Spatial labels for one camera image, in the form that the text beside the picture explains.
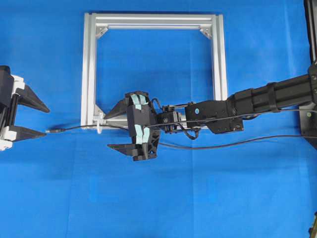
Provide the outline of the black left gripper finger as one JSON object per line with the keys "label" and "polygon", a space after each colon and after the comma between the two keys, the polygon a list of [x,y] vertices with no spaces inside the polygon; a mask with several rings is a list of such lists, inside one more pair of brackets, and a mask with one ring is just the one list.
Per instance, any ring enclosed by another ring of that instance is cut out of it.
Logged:
{"label": "black left gripper finger", "polygon": [[13,142],[27,140],[27,139],[41,138],[47,135],[46,133],[42,133],[42,132],[35,131],[29,128],[14,126],[14,125],[11,125],[9,127],[9,131],[16,132],[16,136]]}
{"label": "black left gripper finger", "polygon": [[28,85],[25,85],[24,89],[17,88],[15,93],[19,95],[19,105],[30,107],[45,113],[50,112],[49,108],[38,98],[38,96]]}

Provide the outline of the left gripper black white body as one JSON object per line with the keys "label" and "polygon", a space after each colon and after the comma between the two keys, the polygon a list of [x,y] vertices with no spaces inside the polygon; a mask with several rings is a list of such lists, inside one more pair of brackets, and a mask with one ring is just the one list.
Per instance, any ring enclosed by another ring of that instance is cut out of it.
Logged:
{"label": "left gripper black white body", "polygon": [[13,146],[14,140],[17,138],[17,132],[10,130],[11,126],[14,126],[15,114],[17,110],[17,104],[19,94],[16,92],[17,89],[25,89],[24,79],[20,76],[13,75],[13,89],[11,93],[11,100],[9,108],[4,113],[4,124],[1,125],[0,130],[0,150],[4,151],[10,149]]}

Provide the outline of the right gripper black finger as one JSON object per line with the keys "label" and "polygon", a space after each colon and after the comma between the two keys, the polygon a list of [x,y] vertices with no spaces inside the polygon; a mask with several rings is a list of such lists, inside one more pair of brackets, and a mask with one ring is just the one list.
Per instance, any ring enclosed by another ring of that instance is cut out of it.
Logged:
{"label": "right gripper black finger", "polygon": [[116,116],[120,116],[126,113],[127,107],[129,104],[129,100],[124,98],[120,100],[111,110],[104,116],[104,119],[111,119]]}
{"label": "right gripper black finger", "polygon": [[136,147],[136,144],[108,144],[107,146],[126,156],[134,157],[139,155],[139,149]]}

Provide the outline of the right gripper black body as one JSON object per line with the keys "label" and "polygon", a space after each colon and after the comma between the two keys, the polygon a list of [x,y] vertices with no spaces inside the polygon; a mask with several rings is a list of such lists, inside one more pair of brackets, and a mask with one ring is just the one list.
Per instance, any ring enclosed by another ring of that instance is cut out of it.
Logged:
{"label": "right gripper black body", "polygon": [[154,159],[160,138],[160,130],[153,127],[157,123],[156,111],[146,92],[136,91],[125,94],[127,99],[127,122],[132,143],[128,155],[134,161]]}

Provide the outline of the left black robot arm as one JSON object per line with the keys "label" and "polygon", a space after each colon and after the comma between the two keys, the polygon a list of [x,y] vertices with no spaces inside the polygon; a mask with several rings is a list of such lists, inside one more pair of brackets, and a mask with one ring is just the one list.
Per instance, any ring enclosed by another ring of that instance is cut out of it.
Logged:
{"label": "left black robot arm", "polygon": [[50,110],[20,76],[12,75],[10,67],[0,67],[0,149],[10,149],[14,142],[44,137],[46,134],[15,126],[18,105],[45,113]]}

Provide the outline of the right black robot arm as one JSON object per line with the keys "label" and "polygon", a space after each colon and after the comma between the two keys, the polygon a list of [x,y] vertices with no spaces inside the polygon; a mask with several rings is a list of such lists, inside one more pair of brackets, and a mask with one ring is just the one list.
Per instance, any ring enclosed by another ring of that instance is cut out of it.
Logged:
{"label": "right black robot arm", "polygon": [[308,73],[302,76],[240,91],[224,101],[163,106],[160,113],[155,110],[158,100],[150,99],[146,92],[127,93],[107,115],[102,116],[100,123],[93,124],[93,128],[115,128],[110,120],[126,115],[124,130],[129,132],[132,141],[129,144],[113,144],[111,148],[132,157],[134,161],[142,161],[157,156],[161,132],[184,133],[195,140],[203,127],[214,134],[242,131],[245,120],[316,101],[317,66],[312,64]]}

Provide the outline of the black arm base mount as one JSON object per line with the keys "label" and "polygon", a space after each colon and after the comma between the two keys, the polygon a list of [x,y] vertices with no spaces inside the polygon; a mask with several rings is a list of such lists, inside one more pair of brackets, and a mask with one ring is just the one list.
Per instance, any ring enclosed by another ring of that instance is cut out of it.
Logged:
{"label": "black arm base mount", "polygon": [[317,147],[317,1],[305,0],[305,17],[310,46],[311,66],[308,75],[312,83],[313,101],[299,107],[301,134]]}

